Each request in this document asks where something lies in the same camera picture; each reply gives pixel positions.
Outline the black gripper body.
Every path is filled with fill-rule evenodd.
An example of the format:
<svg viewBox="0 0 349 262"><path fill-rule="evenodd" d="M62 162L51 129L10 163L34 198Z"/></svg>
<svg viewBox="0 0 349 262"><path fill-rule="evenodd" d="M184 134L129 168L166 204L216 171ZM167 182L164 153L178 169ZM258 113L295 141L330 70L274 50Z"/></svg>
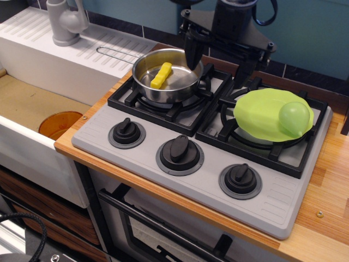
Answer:
<svg viewBox="0 0 349 262"><path fill-rule="evenodd" d="M263 64L276 51L276 44L254 25L251 10L184 9L181 16L183 24L180 30L184 38L189 29L196 31L204 43L204 49L217 49L237 59L257 55L258 61Z"/></svg>

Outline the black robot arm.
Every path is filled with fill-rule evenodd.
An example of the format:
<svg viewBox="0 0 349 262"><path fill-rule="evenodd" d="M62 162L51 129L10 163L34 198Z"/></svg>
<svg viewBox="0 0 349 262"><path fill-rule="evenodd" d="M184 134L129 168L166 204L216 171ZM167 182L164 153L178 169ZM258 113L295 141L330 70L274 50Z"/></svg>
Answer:
<svg viewBox="0 0 349 262"><path fill-rule="evenodd" d="M206 47L217 49L240 61L234 76L234 87L242 88L255 70L267 68L276 44L263 35L257 25L267 26L267 21L256 17L256 1L217 1L213 11L191 10L197 1L178 1L183 23L186 62L195 69Z"/></svg>

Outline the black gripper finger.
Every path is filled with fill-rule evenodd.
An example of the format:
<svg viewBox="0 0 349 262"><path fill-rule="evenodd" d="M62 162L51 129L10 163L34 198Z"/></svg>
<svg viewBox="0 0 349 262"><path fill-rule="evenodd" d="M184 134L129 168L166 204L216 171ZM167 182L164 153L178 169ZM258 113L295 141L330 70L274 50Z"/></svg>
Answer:
<svg viewBox="0 0 349 262"><path fill-rule="evenodd" d="M234 76L234 89L242 88L258 67L258 56L247 55L239 59L238 68Z"/></svg>
<svg viewBox="0 0 349 262"><path fill-rule="evenodd" d="M184 51L188 68L194 70L201 61L204 43L200 35L192 29L189 29L185 34Z"/></svg>

